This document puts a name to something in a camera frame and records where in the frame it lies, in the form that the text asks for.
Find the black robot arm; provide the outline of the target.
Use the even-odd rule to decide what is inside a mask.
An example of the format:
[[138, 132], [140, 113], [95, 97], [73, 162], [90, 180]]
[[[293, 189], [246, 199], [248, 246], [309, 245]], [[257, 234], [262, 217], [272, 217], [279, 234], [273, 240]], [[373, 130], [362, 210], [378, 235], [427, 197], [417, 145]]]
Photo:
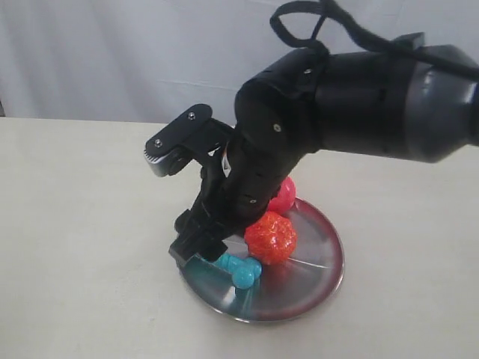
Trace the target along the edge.
[[297, 49], [248, 80], [234, 101], [236, 126], [210, 140], [201, 190], [175, 223], [169, 252], [183, 265], [221, 256], [224, 240], [266, 211], [281, 182], [319, 150], [435, 163], [478, 144], [477, 70], [452, 45], [425, 46], [419, 33], [395, 43], [412, 57], [380, 52], [331, 55]]

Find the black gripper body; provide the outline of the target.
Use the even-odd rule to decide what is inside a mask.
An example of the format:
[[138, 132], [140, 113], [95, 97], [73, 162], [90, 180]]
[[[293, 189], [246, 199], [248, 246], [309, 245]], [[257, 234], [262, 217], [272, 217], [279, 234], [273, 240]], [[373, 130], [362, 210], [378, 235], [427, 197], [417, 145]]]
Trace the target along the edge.
[[200, 192], [175, 222], [175, 242], [219, 243], [243, 231], [295, 166], [294, 136], [284, 124], [237, 125], [224, 151], [202, 168]]

